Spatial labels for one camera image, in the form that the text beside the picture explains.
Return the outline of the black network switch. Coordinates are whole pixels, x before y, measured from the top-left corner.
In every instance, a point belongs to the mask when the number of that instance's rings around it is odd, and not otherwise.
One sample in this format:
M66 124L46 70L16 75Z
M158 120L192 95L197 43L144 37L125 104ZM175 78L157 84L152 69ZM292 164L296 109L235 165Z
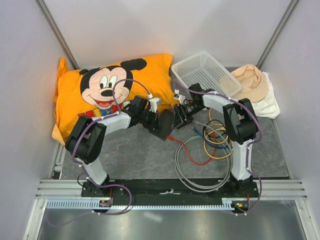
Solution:
M157 138L161 139L162 141L165 141L172 132L172 125L175 114L172 111L166 109L163 112L157 113L157 115L161 126L161 130L149 132Z

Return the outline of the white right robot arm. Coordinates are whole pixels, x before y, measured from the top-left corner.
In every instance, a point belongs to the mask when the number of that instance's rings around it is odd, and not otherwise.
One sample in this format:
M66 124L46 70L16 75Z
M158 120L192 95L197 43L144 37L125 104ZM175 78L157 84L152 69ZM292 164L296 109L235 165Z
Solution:
M261 141L262 137L256 139L257 132L262 132L257 116L247 98L234 100L226 95L216 91L195 91L186 89L192 96L190 106L184 104L185 97L179 94L179 90L174 91L174 99L180 104L176 105L176 114L182 115L179 120L186 121L192 115L204 108L215 109L223 114L225 130L233 143L228 145L233 160L228 161L229 176L226 176L222 182L204 186L198 185L186 178L180 169L179 154L183 144L194 140L189 137L177 147L175 151L174 168L178 179L190 190L197 193L209 193L221 189L226 183L229 183L229 191L235 197L242 196L253 184L253 172L251 171L252 145Z

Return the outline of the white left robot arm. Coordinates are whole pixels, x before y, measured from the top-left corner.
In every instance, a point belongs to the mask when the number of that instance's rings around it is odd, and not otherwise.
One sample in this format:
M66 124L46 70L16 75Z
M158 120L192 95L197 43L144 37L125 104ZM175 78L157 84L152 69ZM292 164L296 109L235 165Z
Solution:
M116 113L95 119L84 115L77 120L65 147L74 162L84 169L88 180L93 183L92 191L99 197L110 191L109 176L100 161L105 136L137 124L152 134L158 134L161 130L158 106L161 103L158 97L135 96L130 104Z

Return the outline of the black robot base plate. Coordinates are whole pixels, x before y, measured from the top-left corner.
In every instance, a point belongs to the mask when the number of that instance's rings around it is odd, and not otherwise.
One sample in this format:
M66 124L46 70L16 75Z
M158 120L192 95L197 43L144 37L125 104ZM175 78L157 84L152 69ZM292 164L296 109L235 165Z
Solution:
M114 205L127 205L130 200L129 193L124 189L127 187L132 194L131 205L134 207L220 205L223 198L252 200L259 196L256 182L241 187L227 182L220 189L211 192L195 192L177 178L115 179L110 180L109 184L118 186L98 188L85 181L82 184L81 196L111 197Z

